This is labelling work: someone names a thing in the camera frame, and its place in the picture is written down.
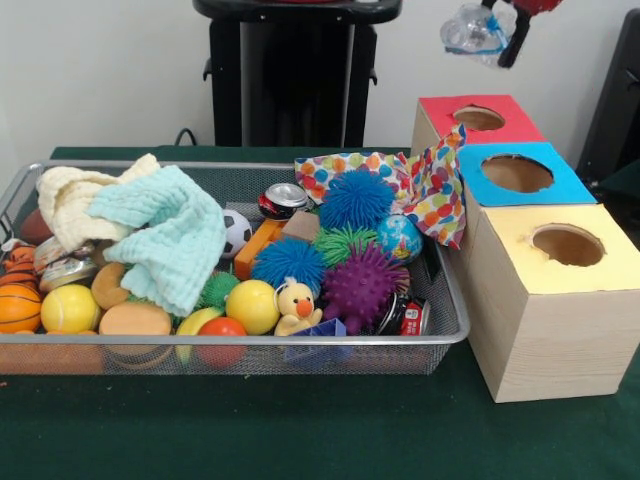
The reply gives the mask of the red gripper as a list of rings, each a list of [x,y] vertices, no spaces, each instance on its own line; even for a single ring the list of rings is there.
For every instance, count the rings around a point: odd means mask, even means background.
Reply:
[[[481,5],[492,9],[497,0],[482,0]],[[498,66],[502,69],[510,69],[517,60],[522,45],[530,29],[530,13],[542,13],[554,10],[563,0],[514,0],[517,17],[515,31],[511,36],[507,47],[498,58]]]

